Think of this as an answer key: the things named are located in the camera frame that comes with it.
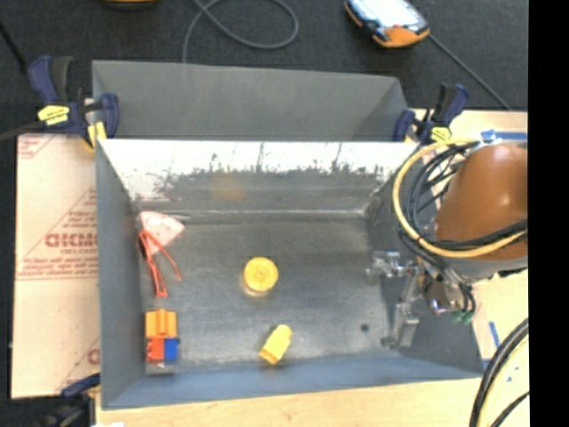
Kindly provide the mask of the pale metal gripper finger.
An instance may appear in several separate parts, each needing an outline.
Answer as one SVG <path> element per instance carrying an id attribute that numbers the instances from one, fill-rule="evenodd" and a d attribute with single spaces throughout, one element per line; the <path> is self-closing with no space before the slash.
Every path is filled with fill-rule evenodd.
<path id="1" fill-rule="evenodd" d="M 395 308 L 390 333 L 381 339 L 384 347 L 394 349 L 410 348 L 420 324 L 419 316 L 411 302 L 399 302 Z"/>
<path id="2" fill-rule="evenodd" d="M 374 285 L 384 278 L 411 278 L 418 274 L 418 265 L 412 261 L 401 263 L 398 251 L 372 251 L 370 264 L 365 269 L 365 282 Z"/>

